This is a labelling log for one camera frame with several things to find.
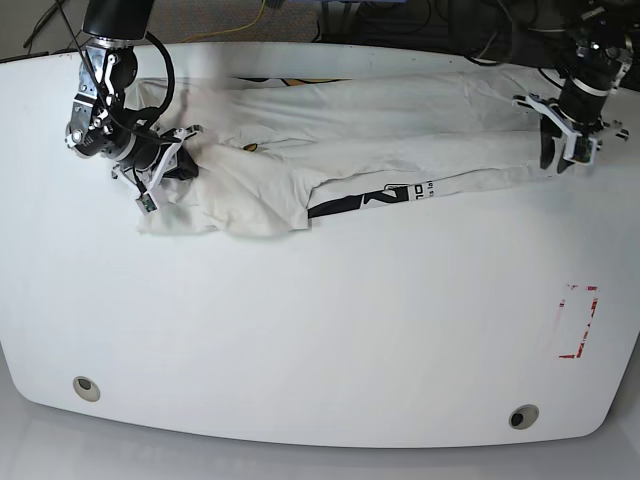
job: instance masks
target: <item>white cloth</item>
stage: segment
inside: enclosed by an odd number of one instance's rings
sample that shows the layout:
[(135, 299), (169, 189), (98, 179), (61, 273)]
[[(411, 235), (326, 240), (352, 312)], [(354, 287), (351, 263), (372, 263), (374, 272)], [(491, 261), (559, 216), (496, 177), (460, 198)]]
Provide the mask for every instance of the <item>white cloth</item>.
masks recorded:
[[(165, 91), (139, 82), (138, 108)], [(389, 184), (432, 182), (439, 196), (548, 177), (538, 114), (512, 106), (527, 92), (557, 93), (526, 68), (251, 90), (179, 80), (161, 123), (204, 127), (186, 144), (200, 176), (165, 180), (171, 205), (139, 230), (275, 235), (308, 228), (310, 207)]]

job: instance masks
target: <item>circular hole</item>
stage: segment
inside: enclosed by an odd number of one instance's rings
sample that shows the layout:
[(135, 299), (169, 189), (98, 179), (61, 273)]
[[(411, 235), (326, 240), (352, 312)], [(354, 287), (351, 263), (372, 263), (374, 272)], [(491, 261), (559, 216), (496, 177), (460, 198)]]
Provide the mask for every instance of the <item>circular hole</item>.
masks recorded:
[(76, 394), (87, 402), (97, 402), (100, 400), (100, 389), (86, 377), (76, 377), (73, 380), (73, 390)]
[(526, 430), (538, 420), (539, 416), (540, 410), (538, 410), (538, 407), (524, 405), (509, 416), (509, 426), (515, 430)]

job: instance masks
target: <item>white table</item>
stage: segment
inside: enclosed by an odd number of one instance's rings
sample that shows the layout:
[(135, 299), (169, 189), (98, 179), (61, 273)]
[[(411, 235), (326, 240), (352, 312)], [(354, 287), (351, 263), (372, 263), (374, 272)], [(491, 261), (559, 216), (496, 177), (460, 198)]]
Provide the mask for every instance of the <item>white table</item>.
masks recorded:
[[(337, 45), (170, 50), (178, 76), (194, 77), (475, 68)], [(155, 51), (136, 52), (140, 77), (164, 74)], [(0, 341), (27, 399), (309, 445), (519, 443), (602, 423), (640, 330), (637, 136), (609, 142), (590, 176), (327, 217), (271, 240), (141, 236), (107, 162), (64, 145), (78, 64), (0, 66)], [(607, 105), (632, 135), (639, 106), (629, 92)], [(599, 300), (586, 348), (560, 359), (582, 338), (588, 286)], [(98, 402), (76, 395), (77, 376), (97, 383)], [(514, 430), (525, 404), (540, 418)]]

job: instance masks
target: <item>gray floor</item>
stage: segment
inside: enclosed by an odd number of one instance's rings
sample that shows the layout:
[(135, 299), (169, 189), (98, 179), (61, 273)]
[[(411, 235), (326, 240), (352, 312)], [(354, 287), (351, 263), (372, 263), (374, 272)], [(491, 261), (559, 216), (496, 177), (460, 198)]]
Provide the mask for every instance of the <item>gray floor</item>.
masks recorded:
[[(69, 0), (65, 11), (80, 30), (89, 0)], [(0, 59), (23, 55), (22, 44), (53, 0), (0, 0)], [(260, 0), (156, 0), (149, 30), (165, 43), (195, 34), (225, 30), (251, 22)], [(254, 27), (207, 41), (308, 42), (317, 33), (313, 5), (286, 2), (281, 10), (266, 9)], [(33, 52), (66, 48), (70, 37), (59, 15), (38, 36)]]

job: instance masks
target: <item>table surface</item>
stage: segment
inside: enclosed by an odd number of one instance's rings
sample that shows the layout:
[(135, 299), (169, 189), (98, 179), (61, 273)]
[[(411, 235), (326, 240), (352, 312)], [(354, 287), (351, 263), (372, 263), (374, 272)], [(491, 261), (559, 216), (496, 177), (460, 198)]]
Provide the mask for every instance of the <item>table surface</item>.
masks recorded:
[[(339, 45), (170, 51), (178, 76), (221, 80), (477, 68)], [(164, 75), (154, 50), (136, 53), (139, 78)], [(602, 423), (640, 330), (635, 137), (609, 142), (589, 175), (327, 217), (275, 239), (142, 236), (108, 162), (64, 145), (78, 66), (69, 54), (0, 66), (0, 341), (27, 399), (309, 445), (519, 443)], [(623, 91), (607, 110), (633, 135), (639, 106)], [(581, 357), (559, 358), (587, 323)], [(76, 395), (78, 376), (100, 401)], [(540, 418), (510, 428), (526, 404)]]

